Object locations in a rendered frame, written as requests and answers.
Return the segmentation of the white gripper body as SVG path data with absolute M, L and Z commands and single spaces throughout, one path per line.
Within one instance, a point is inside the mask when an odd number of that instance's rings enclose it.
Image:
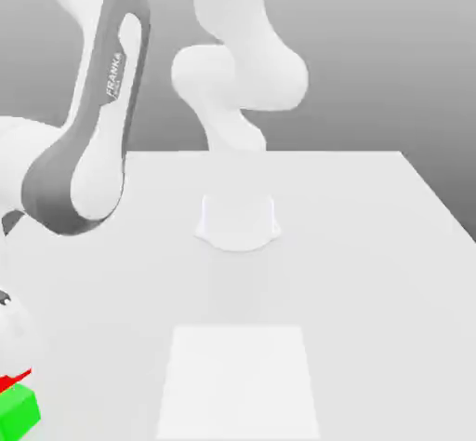
M 41 352 L 37 326 L 21 305 L 0 304 L 0 377 L 33 369 Z

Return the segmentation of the small red cube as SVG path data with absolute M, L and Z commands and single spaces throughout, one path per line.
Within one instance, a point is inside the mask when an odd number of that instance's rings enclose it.
M 32 370 L 29 368 L 21 372 L 16 376 L 2 375 L 0 376 L 0 394 L 14 386 L 16 383 L 24 380 L 26 377 L 32 374 Z

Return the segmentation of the small green cube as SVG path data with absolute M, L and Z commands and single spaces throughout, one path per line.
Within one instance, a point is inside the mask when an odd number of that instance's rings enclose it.
M 40 420 L 31 388 L 18 383 L 0 394 L 0 441 L 20 441 Z

